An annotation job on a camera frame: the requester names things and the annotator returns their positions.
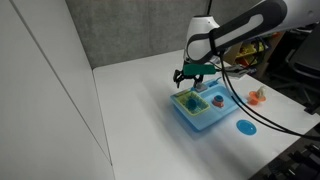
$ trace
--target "green object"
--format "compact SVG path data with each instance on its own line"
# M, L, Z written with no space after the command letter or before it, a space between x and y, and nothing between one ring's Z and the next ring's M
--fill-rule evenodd
M215 74L216 68L213 65L186 64L183 66L183 74L186 76Z
M186 90L183 90L183 91L175 94L174 96L175 96L175 97L179 97L179 96L182 96L182 95L184 95L185 93L188 93L188 92L189 92L189 90L186 89Z
M195 92L189 91L178 97L175 97L177 102L188 112L191 116L199 115L210 108L209 104L204 101Z

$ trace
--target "blue disc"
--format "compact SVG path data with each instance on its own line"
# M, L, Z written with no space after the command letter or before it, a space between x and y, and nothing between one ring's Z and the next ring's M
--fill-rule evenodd
M239 120L237 122L237 128L240 132L249 136L254 135L257 132L256 126L247 120Z
M214 97L214 99L215 99L217 102L223 102L223 97L220 96L220 95L217 95L216 97Z

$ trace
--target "green block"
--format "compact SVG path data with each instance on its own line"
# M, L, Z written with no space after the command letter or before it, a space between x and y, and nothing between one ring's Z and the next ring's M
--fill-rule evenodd
M216 68L213 65L187 64L183 66L183 73L186 76L215 74Z

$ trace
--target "white wall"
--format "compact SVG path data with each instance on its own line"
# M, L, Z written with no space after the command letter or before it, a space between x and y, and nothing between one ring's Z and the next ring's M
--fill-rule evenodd
M0 0L0 24L0 179L113 180L107 157L9 0Z
M43 49L83 120L109 157L95 83L64 0L12 0Z

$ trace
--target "toy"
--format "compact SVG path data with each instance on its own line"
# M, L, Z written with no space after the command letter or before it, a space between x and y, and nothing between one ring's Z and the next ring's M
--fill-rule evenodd
M213 104L214 106L217 106L217 107L219 107L219 108L222 108L222 107L224 106L224 104L223 104L223 97L220 96L220 95L215 96L215 97L213 98L212 104Z
M266 101L266 87L261 86L258 91L251 91L249 93L249 104L257 105L259 102Z
M248 120L239 120L237 122L237 128L245 135L252 136L257 132L257 128Z
M178 114L196 132L211 126L239 108L225 86L218 82L219 79L204 82L207 89L199 93L195 88L190 88L170 97ZM218 106L212 103L214 99L220 101Z

